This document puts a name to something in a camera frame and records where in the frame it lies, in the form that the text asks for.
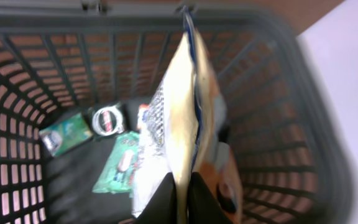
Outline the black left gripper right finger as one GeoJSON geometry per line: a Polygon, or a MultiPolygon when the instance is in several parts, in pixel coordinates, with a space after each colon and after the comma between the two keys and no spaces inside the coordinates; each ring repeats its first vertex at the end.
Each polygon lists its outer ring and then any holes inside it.
{"type": "Polygon", "coordinates": [[[232,224],[199,173],[191,174],[188,187],[189,224],[232,224]]]}

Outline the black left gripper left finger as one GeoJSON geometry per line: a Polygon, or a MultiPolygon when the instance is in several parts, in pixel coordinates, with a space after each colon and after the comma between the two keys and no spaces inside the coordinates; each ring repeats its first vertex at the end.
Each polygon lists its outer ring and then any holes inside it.
{"type": "Polygon", "coordinates": [[[177,196],[173,174],[168,173],[134,224],[176,224],[177,196]]]}

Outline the teal candy pouch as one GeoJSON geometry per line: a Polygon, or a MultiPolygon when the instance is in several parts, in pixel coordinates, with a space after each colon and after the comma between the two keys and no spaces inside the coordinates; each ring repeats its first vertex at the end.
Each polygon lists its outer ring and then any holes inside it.
{"type": "Polygon", "coordinates": [[[118,135],[103,171],[93,186],[93,193],[131,194],[138,151],[138,133],[131,131],[118,135]]]}

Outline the white blue snack bag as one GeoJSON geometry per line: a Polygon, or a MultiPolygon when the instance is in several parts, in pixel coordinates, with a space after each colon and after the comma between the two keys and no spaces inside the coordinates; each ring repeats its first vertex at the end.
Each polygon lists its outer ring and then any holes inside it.
{"type": "Polygon", "coordinates": [[[234,153],[219,133],[227,107],[204,40],[184,7],[183,35],[149,105],[140,130],[132,214],[143,212],[163,178],[173,174],[177,222],[188,214],[191,174],[203,178],[220,209],[232,221],[242,216],[243,190],[234,153]]]}

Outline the small teal box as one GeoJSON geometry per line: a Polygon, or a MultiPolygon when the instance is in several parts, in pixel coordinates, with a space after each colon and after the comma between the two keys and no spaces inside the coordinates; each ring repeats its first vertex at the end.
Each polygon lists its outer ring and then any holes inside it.
{"type": "Polygon", "coordinates": [[[58,124],[40,130],[39,135],[47,151],[53,157],[57,157],[90,140],[93,132],[83,115],[77,113],[58,124]]]}

